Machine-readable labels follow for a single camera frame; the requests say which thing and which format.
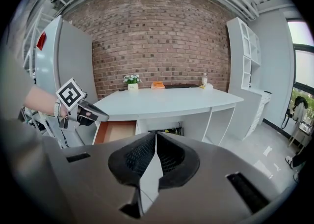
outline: wrist strap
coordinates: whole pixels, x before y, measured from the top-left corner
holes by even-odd
[[[61,101],[59,98],[57,98],[56,102],[54,103],[54,107],[53,107],[53,114],[55,117],[59,116],[60,107],[61,107]]]

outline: baseboard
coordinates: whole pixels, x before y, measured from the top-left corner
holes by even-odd
[[[271,128],[275,129],[277,132],[279,132],[281,135],[285,136],[287,139],[291,138],[291,135],[287,132],[285,132],[283,129],[281,129],[280,127],[278,127],[277,125],[273,124],[272,122],[269,122],[267,119],[263,119],[263,122],[265,124],[268,124]],[[294,140],[293,144],[295,144],[296,146],[298,146],[300,144],[300,142],[298,140]]]

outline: refrigerator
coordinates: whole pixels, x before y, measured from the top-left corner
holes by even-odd
[[[92,104],[97,94],[92,65],[92,37],[71,25],[59,15],[42,31],[46,40],[42,50],[36,47],[35,75],[37,85],[55,95],[56,91],[70,78],[74,78]],[[96,125],[78,126],[74,132],[58,128],[56,117],[47,116],[47,121],[56,138],[64,146],[65,139],[70,147],[92,144]]]

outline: white vase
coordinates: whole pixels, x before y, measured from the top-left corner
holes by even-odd
[[[128,90],[137,90],[138,84],[128,84]]]

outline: white bookshelf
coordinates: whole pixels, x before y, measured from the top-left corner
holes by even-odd
[[[270,94],[260,89],[261,49],[256,34],[239,18],[227,22],[231,47],[231,74],[228,92],[244,99],[239,103],[228,132],[243,140],[262,121]]]

